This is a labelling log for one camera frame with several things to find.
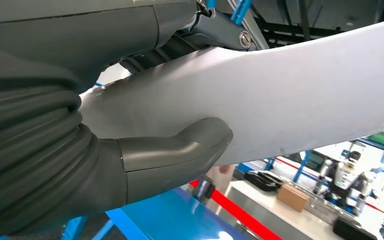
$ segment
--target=red stripe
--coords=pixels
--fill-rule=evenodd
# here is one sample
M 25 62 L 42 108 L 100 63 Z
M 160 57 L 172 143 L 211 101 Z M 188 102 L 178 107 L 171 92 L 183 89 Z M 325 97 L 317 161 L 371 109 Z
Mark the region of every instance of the red stripe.
M 286 165 L 289 165 L 289 166 L 291 166 L 291 167 L 293 167 L 294 169 L 298 169 L 299 167 L 297 167 L 297 166 L 295 166 L 295 165 L 292 165 L 292 164 L 290 164 L 289 162 L 286 162 L 286 161 L 284 161 L 284 160 L 282 160 L 282 159 L 280 159 L 280 158 L 277 158 L 276 157 L 276 160 L 278 160 L 278 161 L 280 161 L 280 162 L 282 162 L 282 163 L 284 163 L 284 164 L 286 164 Z M 303 171 L 304 173 L 306 173 L 306 174 L 308 174 L 308 175 L 311 175 L 311 176 L 313 176 L 313 177 L 315 177 L 315 178 L 317 178 L 318 176 L 316 176 L 316 175 L 314 175 L 314 174 L 312 174 L 312 173 L 309 173 L 309 172 L 307 172 L 307 171 Z
M 198 185 L 199 180 L 194 180 L 190 184 L 194 187 Z M 270 231 L 266 226 L 261 224 L 258 220 L 252 217 L 249 213 L 244 211 L 240 206 L 236 205 L 230 199 L 225 197 L 217 189 L 214 189 L 214 192 L 211 195 L 211 198 L 214 202 L 218 203 L 222 208 L 232 214 L 235 218 L 241 221 L 247 228 L 257 234 L 260 238 L 264 240 L 282 240 L 275 233 Z
M 379 212 L 383 213 L 384 214 L 384 211 L 380 210 L 377 206 L 375 205 L 372 205 L 368 202 L 365 203 L 367 206 L 371 207 L 372 209 L 375 209 L 375 210 L 378 210 Z

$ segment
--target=white curved part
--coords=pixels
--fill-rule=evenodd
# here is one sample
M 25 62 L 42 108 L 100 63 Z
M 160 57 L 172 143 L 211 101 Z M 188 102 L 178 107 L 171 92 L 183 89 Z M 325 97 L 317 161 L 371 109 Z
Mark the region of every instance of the white curved part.
M 94 89 L 83 122 L 100 138 L 170 136 L 219 117 L 233 141 L 217 165 L 384 130 L 384 22 L 276 49 L 193 52 Z

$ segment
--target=blue table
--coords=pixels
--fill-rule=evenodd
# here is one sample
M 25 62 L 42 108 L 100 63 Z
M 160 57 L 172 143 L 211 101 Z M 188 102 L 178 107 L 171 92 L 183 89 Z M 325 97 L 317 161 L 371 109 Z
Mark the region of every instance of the blue table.
M 110 220 L 92 240 L 104 239 L 114 226 L 129 240 L 249 240 L 181 188 L 106 214 Z M 62 239 L 77 240 L 85 221 L 70 220 Z

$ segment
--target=cardboard box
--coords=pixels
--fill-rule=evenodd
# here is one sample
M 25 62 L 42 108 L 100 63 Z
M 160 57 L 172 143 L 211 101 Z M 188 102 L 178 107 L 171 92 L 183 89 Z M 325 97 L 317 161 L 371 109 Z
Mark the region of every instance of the cardboard box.
M 292 185 L 283 184 L 276 198 L 295 211 L 302 212 L 310 197 Z

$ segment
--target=workshop floor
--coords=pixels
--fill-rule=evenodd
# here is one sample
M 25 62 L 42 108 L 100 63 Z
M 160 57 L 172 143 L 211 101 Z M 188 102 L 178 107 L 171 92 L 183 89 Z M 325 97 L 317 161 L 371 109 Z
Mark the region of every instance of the workshop floor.
M 87 219 L 83 231 L 80 234 L 79 240 L 90 240 L 101 229 L 101 227 L 108 221 L 107 215 L 104 213 L 91 216 Z M 11 236 L 8 240 L 60 240 L 63 235 L 64 228 L 55 227 L 49 231 L 30 234 L 25 236 Z M 126 240 L 118 228 L 113 227 L 105 240 Z

